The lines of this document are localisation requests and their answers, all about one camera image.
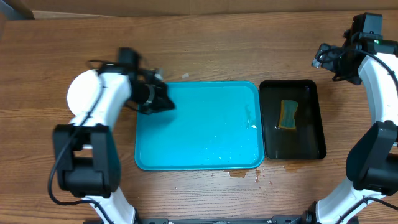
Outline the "yellow green sponge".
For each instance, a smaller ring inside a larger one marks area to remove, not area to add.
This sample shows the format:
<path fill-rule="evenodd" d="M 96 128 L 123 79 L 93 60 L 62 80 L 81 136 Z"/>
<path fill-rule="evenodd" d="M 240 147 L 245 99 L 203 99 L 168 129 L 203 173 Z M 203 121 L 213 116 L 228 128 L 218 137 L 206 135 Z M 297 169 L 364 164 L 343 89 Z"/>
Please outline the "yellow green sponge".
<path fill-rule="evenodd" d="M 279 129 L 296 129 L 295 115 L 299 103 L 294 100 L 282 100 L 280 102 L 280 115 L 277 127 Z"/>

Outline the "white plate with blue rim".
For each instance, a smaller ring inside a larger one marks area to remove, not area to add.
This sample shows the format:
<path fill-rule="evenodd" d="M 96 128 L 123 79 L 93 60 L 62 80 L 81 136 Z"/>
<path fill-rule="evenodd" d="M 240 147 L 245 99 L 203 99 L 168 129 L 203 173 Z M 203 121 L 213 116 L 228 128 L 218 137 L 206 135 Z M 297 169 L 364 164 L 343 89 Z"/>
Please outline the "white plate with blue rim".
<path fill-rule="evenodd" d="M 70 111 L 78 116 L 88 112 L 100 93 L 101 82 L 95 70 L 87 70 L 72 81 L 67 92 Z"/>

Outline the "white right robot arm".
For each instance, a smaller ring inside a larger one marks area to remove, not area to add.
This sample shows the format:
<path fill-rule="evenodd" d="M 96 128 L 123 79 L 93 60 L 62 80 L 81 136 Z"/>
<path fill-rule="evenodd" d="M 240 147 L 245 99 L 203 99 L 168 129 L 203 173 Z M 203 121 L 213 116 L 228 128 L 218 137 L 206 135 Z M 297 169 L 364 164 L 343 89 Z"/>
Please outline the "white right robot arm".
<path fill-rule="evenodd" d="M 364 55 L 357 69 L 373 124 L 350 150 L 342 183 L 294 223 L 357 223 L 356 214 L 373 202 L 397 208 L 383 200 L 397 192 L 397 53 L 353 52 Z"/>

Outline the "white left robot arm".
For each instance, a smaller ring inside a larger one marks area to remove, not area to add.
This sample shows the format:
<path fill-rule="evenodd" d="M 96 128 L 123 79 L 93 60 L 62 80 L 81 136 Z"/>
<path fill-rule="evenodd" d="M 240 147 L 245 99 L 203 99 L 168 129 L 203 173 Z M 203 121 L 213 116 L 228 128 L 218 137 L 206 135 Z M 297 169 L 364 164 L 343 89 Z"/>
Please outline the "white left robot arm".
<path fill-rule="evenodd" d="M 119 114 L 128 101 L 141 114 L 172 110 L 161 69 L 102 61 L 72 81 L 67 103 L 74 118 L 56 125 L 55 162 L 47 192 L 61 206 L 90 204 L 102 223 L 139 223 L 136 209 L 121 188 L 121 163 L 113 138 Z"/>

